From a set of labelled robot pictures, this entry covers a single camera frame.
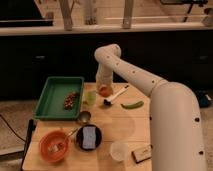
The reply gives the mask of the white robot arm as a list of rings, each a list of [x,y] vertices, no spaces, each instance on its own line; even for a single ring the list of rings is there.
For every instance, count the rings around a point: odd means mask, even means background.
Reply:
[[[150,98],[152,171],[207,171],[201,114],[187,86],[134,66],[120,58],[117,44],[95,50],[98,84],[117,73]]]

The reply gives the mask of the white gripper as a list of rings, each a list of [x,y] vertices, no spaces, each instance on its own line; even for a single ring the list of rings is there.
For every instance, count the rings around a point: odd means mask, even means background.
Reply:
[[[97,88],[100,88],[103,85],[110,87],[112,85],[112,82],[113,82],[113,71],[108,67],[100,64],[98,66],[98,70],[96,73]]]

